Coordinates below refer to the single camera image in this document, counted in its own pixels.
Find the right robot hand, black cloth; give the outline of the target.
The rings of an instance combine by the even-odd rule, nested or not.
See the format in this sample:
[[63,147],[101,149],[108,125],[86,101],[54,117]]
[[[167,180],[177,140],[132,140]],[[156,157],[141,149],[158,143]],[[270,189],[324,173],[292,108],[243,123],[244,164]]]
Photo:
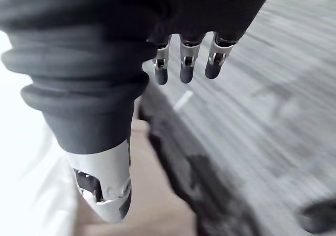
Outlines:
[[177,34],[187,84],[211,32],[205,75],[216,78],[265,1],[1,0],[1,30],[12,46],[4,66],[32,80],[20,94],[42,113],[101,219],[117,223],[130,208],[131,121],[149,83],[143,64],[151,61],[165,84]]

